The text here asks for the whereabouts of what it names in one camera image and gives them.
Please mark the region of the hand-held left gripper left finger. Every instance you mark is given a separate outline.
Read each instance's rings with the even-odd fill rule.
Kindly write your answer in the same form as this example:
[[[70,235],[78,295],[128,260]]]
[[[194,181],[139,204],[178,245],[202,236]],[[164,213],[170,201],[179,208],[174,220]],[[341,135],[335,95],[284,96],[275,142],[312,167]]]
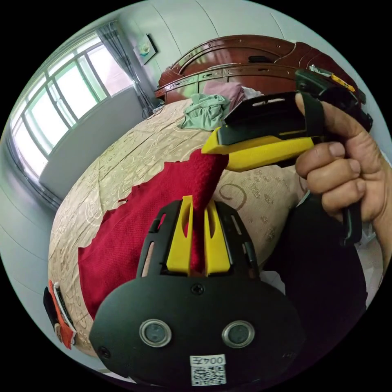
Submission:
[[[193,232],[192,196],[184,196],[174,226],[166,266],[171,273],[190,273]]]

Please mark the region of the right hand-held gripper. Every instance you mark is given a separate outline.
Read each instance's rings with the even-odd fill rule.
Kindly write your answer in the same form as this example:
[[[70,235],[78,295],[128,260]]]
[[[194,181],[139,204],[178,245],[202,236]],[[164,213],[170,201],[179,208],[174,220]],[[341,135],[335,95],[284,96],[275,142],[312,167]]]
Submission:
[[[296,93],[303,99],[305,114],[295,103]],[[300,89],[240,103],[211,133],[201,153],[229,155],[226,170],[232,172],[291,166],[315,145],[337,140],[325,125],[322,102],[335,105],[370,130],[372,118],[347,89],[330,87],[318,93]]]

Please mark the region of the person's right hand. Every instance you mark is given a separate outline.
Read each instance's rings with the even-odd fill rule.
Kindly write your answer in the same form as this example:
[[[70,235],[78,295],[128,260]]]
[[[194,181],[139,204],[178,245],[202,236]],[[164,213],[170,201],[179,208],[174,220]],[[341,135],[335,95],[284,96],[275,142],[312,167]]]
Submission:
[[[391,166],[370,134],[352,117],[322,103],[325,125],[336,142],[317,144],[296,161],[297,174],[323,209],[340,218],[349,205],[361,203],[361,218],[375,231],[391,224]]]

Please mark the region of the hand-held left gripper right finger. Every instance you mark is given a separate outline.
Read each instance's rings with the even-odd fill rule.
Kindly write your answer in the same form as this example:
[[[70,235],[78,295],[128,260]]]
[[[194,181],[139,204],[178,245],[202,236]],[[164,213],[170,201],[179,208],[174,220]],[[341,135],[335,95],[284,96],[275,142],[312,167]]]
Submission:
[[[206,275],[229,271],[230,260],[218,210],[213,200],[208,203],[204,211],[204,253]]]

